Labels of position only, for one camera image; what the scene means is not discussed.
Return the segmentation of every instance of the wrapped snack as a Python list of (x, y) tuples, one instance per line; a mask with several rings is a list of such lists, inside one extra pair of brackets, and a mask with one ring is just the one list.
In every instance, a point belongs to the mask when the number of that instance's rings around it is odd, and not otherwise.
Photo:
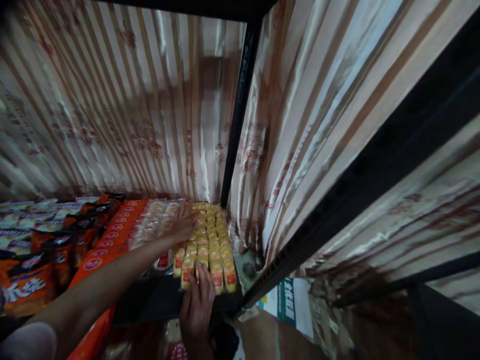
[(207, 226), (206, 226), (206, 232), (207, 233), (214, 233), (215, 231), (217, 231), (217, 228), (215, 226), (215, 224), (213, 223), (208, 223)]
[[(8, 261), (8, 267), (11, 267), (12, 261)], [(14, 318), (35, 315), (55, 298), (52, 264), (45, 252), (23, 257), (0, 275), (0, 281), (5, 295), (3, 309)]]
[(53, 274), (58, 286), (68, 285), (71, 280), (73, 234), (71, 231), (44, 232), (33, 230), (32, 253), (44, 251), (53, 263)]
[(179, 247), (173, 260), (173, 277), (178, 278), (182, 275), (182, 264), (185, 259), (185, 248)]
[(210, 274), (215, 286), (215, 292), (220, 295), (224, 291), (224, 272), (220, 261), (210, 258)]
[(100, 197), (98, 196), (83, 196), (83, 197), (76, 197), (75, 202), (79, 204), (85, 203), (96, 203)]
[(160, 271), (165, 271), (167, 270), (170, 266), (172, 266), (172, 263), (174, 262), (174, 256), (173, 256), (173, 251), (172, 249), (168, 249), (168, 251), (164, 252), (157, 261), (153, 264), (153, 267), (156, 270)]
[(28, 208), (29, 213), (46, 213), (49, 212), (49, 207), (58, 201), (57, 198), (39, 201)]
[(34, 204), (34, 201), (3, 202), (0, 206), (0, 213), (13, 213), (27, 210)]
[(30, 240), (31, 235), (29, 230), (0, 230), (0, 249), (6, 249), (13, 240)]
[(223, 262), (223, 276), (225, 277), (225, 287), (229, 293), (237, 291), (237, 276), (235, 274), (235, 263), (233, 258), (226, 259)]
[(50, 220), (43, 223), (39, 223), (35, 229), (45, 232), (59, 231), (62, 230), (64, 226), (64, 221), (62, 220)]
[(206, 246), (209, 244), (209, 239), (206, 236), (200, 236), (198, 238), (198, 246)]
[(20, 219), (16, 223), (17, 229), (33, 229), (39, 224), (51, 220), (56, 215), (56, 212), (36, 212), (36, 213), (24, 213), (20, 216)]
[(204, 227), (200, 227), (196, 230), (196, 235), (197, 235), (197, 237), (200, 237), (202, 235), (206, 236), (207, 235), (207, 230), (205, 230)]
[(197, 257), (197, 244), (189, 243), (186, 246), (185, 257), (196, 258)]
[(197, 255), (199, 257), (209, 257), (209, 249), (206, 246), (199, 246)]
[(212, 251), (219, 252), (220, 251), (219, 242), (218, 241), (209, 241), (208, 242), (208, 249), (210, 250), (210, 252), (212, 252)]
[(190, 287), (189, 273), (194, 272), (195, 259), (186, 257), (181, 265), (181, 288), (187, 290)]
[(221, 254), (221, 263), (225, 263), (225, 261), (227, 261), (228, 259), (233, 259), (234, 256), (232, 254), (232, 250), (230, 250), (230, 247), (229, 248), (223, 248), (220, 250), (220, 254)]
[(67, 215), (77, 215), (80, 214), (80, 211), (82, 210), (81, 204), (73, 204), (73, 205), (62, 205), (62, 204), (55, 204), (57, 205), (56, 209), (56, 214), (54, 220), (63, 220), (64, 217)]
[(208, 270), (209, 268), (209, 256), (200, 256), (195, 260), (195, 277), (200, 281), (200, 274), (199, 274), (199, 264), (202, 264), (203, 267)]
[(218, 239), (218, 238), (219, 238), (219, 236), (216, 232), (211, 232), (211, 233), (208, 234), (208, 241)]
[(220, 252), (218, 250), (210, 248), (209, 252), (210, 252), (210, 255), (209, 255), (210, 256), (210, 261), (221, 262), (221, 255), (220, 255)]

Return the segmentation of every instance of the snack package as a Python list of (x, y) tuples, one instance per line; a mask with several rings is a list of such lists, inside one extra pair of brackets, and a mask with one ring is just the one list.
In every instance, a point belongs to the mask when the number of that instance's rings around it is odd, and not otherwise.
[(190, 287), (189, 273), (193, 274), (195, 266), (195, 258), (186, 257), (181, 265), (181, 282), (180, 286), (183, 290), (187, 290)]
[(55, 298), (52, 264), (45, 252), (22, 256), (0, 281), (5, 295), (3, 309), (13, 318), (35, 315)]
[(54, 220), (63, 220), (67, 215), (77, 215), (82, 210), (82, 205), (78, 203), (73, 204), (55, 204), (56, 215)]
[(34, 203), (28, 208), (29, 213), (46, 213), (49, 212), (49, 207), (52, 204), (55, 204), (58, 201), (57, 198), (51, 198), (47, 200), (41, 200), (37, 203)]
[(16, 211), (27, 210), (33, 204), (34, 201), (2, 202), (0, 204), (0, 213), (12, 213)]
[(219, 236), (216, 232), (211, 232), (208, 234), (208, 241), (211, 241), (211, 240), (215, 240), (217, 239), (218, 240)]
[(224, 272), (220, 261), (210, 258), (210, 274), (215, 286), (215, 292), (220, 295), (224, 291)]
[(68, 285), (72, 272), (73, 234), (71, 231), (44, 232), (33, 230), (32, 253), (44, 251), (53, 264), (55, 282), (62, 287)]
[(206, 246), (199, 246), (197, 251), (199, 257), (209, 257), (209, 249)]
[(185, 259), (185, 248), (179, 247), (174, 256), (173, 260), (173, 277), (179, 278), (182, 275), (182, 264)]
[(99, 199), (100, 199), (99, 196), (82, 196), (82, 197), (76, 197), (75, 202), (79, 204), (96, 203)]
[(56, 214), (56, 212), (24, 213), (18, 219), (15, 228), (22, 230), (34, 229), (39, 224), (53, 219)]
[(225, 278), (225, 287), (229, 293), (237, 291), (237, 276), (235, 274), (235, 263), (232, 257), (223, 262), (223, 276)]
[(210, 241), (208, 243), (208, 250), (210, 251), (210, 253), (216, 252), (218, 254), (220, 252), (219, 242), (218, 241)]
[(225, 261), (228, 261), (229, 259), (233, 259), (233, 255), (232, 255), (232, 251), (230, 250), (230, 248), (228, 249), (222, 249), (220, 251), (220, 255), (221, 255), (221, 263), (224, 264)]
[(195, 259), (195, 277), (200, 281), (199, 267), (198, 265), (202, 264), (205, 269), (209, 268), (209, 256), (200, 256)]
[(107, 247), (95, 248), (87, 251), (86, 257), (116, 255), (116, 254), (126, 253), (128, 250), (129, 250), (128, 245), (107, 246)]
[(209, 239), (206, 236), (200, 236), (198, 238), (198, 246), (206, 246), (209, 244)]
[(77, 218), (73, 225), (73, 267), (78, 269), (87, 251), (99, 238), (99, 220), (96, 216), (83, 216)]
[(155, 261), (153, 267), (156, 270), (164, 271), (167, 270), (170, 266), (172, 266), (174, 262), (173, 251), (172, 249), (168, 249), (168, 251), (164, 252), (160, 258)]
[(13, 240), (29, 241), (32, 232), (29, 230), (3, 229), (0, 230), (0, 249), (7, 249)]
[(64, 220), (50, 220), (39, 223), (35, 226), (36, 230), (52, 232), (62, 230), (64, 226)]
[(23, 211), (2, 212), (0, 213), (0, 228), (2, 229), (15, 229), (21, 216), (27, 215)]

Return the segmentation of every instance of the yellow snack package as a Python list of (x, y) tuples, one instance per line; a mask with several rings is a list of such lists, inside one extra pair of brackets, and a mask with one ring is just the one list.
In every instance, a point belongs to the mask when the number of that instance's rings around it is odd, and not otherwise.
[(173, 258), (173, 277), (178, 278), (182, 275), (182, 264), (185, 259), (185, 248), (180, 247)]
[(219, 252), (220, 251), (220, 243), (218, 241), (209, 241), (208, 242), (208, 250), (210, 250), (210, 252), (212, 252), (212, 251)]
[(199, 264), (202, 264), (205, 269), (208, 270), (209, 268), (209, 256), (200, 256), (196, 258), (195, 261), (195, 277), (200, 281), (199, 277)]
[(237, 290), (237, 276), (235, 274), (235, 263), (233, 258), (223, 262), (223, 276), (225, 277), (225, 287), (229, 293)]
[(221, 255), (220, 255), (220, 251), (216, 250), (216, 249), (210, 249), (210, 262), (220, 262), (221, 261)]
[(232, 251), (229, 248), (223, 248), (220, 250), (221, 263), (223, 264), (228, 259), (233, 259)]
[(215, 292), (220, 295), (224, 290), (224, 274), (220, 261), (210, 260), (210, 274), (213, 279), (213, 285), (215, 286)]
[(197, 244), (189, 242), (186, 246), (185, 257), (196, 258), (197, 257)]
[(219, 236), (216, 232), (211, 232), (208, 234), (208, 241), (212, 241), (213, 239), (218, 239)]
[(190, 287), (189, 273), (194, 273), (195, 259), (186, 257), (181, 265), (181, 288), (187, 290)]
[(209, 240), (206, 236), (202, 236), (198, 238), (198, 246), (207, 246), (209, 244)]
[(196, 235), (197, 235), (197, 238), (202, 236), (202, 235), (207, 235), (207, 230), (205, 230), (204, 227), (199, 227), (197, 230), (196, 230)]
[(197, 251), (199, 257), (209, 257), (209, 249), (206, 246), (199, 246)]

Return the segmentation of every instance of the shelf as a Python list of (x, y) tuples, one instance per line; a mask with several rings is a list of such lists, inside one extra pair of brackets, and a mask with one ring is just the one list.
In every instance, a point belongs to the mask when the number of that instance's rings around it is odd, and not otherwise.
[[(178, 318), (184, 294), (180, 291), (179, 277), (166, 275), (139, 280), (118, 301), (112, 326), (125, 327)], [(242, 298), (239, 284), (235, 293), (215, 297), (212, 312), (237, 313), (241, 309)]]

